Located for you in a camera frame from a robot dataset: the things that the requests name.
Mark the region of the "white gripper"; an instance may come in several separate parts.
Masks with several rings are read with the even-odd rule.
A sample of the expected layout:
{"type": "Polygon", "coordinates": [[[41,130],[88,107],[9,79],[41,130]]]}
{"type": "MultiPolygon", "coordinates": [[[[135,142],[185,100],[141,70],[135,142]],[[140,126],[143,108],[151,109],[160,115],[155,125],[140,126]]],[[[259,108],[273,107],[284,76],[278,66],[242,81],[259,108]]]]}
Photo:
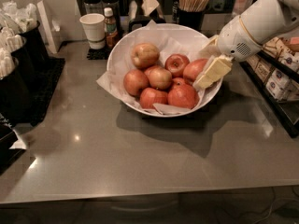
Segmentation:
{"type": "Polygon", "coordinates": [[[231,71],[233,58],[238,62],[243,62],[261,49],[262,46],[254,40],[241,17],[234,17],[222,28],[219,35],[210,37],[199,50],[200,58],[209,59],[204,70],[193,82],[193,87],[196,90],[210,87],[231,71]],[[219,51],[225,55],[218,56],[219,51]]]}

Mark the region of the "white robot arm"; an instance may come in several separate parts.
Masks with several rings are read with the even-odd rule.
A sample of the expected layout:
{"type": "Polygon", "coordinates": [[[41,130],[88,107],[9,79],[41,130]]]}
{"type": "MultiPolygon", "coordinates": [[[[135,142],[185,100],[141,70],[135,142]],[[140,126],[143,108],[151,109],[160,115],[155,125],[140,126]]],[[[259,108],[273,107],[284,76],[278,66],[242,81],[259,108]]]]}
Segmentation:
{"type": "Polygon", "coordinates": [[[244,62],[270,39],[298,25],[299,0],[257,0],[201,47],[199,57],[207,63],[192,85],[208,88],[231,71],[233,61],[244,62]]]}

